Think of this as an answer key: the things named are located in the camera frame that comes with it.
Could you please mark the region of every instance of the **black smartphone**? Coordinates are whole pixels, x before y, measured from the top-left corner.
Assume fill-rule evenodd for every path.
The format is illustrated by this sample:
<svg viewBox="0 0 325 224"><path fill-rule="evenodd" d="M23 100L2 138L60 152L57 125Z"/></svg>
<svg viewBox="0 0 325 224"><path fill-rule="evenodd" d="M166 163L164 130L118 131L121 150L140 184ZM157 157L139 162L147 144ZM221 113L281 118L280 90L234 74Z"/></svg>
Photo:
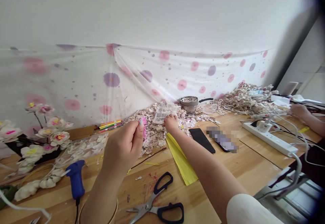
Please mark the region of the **black smartphone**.
<svg viewBox="0 0 325 224"><path fill-rule="evenodd" d="M214 154L216 152L201 129L190 129L189 131L192 134L193 139L206 148L210 153Z"/></svg>

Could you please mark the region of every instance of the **white wall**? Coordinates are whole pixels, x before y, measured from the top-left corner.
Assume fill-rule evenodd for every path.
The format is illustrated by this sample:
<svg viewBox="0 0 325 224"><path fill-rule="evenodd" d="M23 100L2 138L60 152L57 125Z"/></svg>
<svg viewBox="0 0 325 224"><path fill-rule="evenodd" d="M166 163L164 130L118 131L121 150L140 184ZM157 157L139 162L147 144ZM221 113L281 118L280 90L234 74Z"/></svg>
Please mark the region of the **white wall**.
<svg viewBox="0 0 325 224"><path fill-rule="evenodd" d="M120 43L184 51L280 48L273 83L313 0L0 0L0 47Z"/></svg>

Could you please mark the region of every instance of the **scissors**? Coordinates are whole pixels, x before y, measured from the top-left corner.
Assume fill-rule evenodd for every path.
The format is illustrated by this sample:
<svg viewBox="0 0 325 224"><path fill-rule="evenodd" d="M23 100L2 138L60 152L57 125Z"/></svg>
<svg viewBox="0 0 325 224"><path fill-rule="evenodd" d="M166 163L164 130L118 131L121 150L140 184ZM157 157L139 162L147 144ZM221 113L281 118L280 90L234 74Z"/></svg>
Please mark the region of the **scissors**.
<svg viewBox="0 0 325 224"><path fill-rule="evenodd" d="M308 108L313 108L313 109L315 109L315 112L313 112L313 113L321 113L321 112L322 112L321 109L319 109L319 108L317 108L317 107L310 106L310 104L308 104L308 103L298 102L298 101L295 101L295 100L290 100L290 102L293 103L293 104L301 104L301 105L305 105L305 106L307 107L307 109L308 109Z"/></svg>
<svg viewBox="0 0 325 224"><path fill-rule="evenodd" d="M162 186L160 189L158 189L159 182L165 177L170 176L169 182L167 182L164 186ZM162 207L156 207L152 206L152 203L154 199L165 189L167 189L168 185L173 182L173 176L169 172L165 172L157 181L155 188L153 190L152 195L150 196L149 200L145 204L137 205L136 207L133 207L131 209L128 209L128 212L138 212L138 214L130 221L129 224L133 224L137 222L142 216L144 216L147 212L155 213L158 215L158 218L166 224L177 224L177 223L183 223L184 222L184 207L182 203L176 203L172 204L169 203L167 206ZM180 208L182 210L182 217L178 221L169 221L163 218L163 212L171 209Z"/></svg>

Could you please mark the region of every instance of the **power strip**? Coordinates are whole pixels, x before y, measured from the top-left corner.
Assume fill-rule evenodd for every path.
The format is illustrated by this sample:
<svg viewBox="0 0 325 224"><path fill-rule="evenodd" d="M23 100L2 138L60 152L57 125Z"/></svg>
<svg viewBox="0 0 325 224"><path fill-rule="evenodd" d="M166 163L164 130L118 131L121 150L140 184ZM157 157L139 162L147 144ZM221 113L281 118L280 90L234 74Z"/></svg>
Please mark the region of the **power strip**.
<svg viewBox="0 0 325 224"><path fill-rule="evenodd" d="M265 143L272 146L274 149L280 151L286 156L290 156L291 153L296 153L298 149L283 141L282 139L272 135L271 133L262 133L257 127L251 126L250 122L243 123L243 128L250 131L253 135L259 137Z"/></svg>

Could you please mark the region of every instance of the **flower stem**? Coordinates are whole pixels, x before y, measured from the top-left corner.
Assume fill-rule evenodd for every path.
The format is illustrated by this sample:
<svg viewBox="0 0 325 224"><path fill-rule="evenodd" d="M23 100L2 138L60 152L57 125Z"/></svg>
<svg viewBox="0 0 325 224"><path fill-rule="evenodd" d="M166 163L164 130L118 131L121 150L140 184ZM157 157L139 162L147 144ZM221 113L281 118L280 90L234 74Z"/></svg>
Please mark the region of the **flower stem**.
<svg viewBox="0 0 325 224"><path fill-rule="evenodd" d="M35 115L35 117L37 118L39 124L41 125L41 128L43 128L43 126L42 126L42 124L41 124L41 121L39 120L38 116L36 115L36 112L34 112L34 115Z"/></svg>

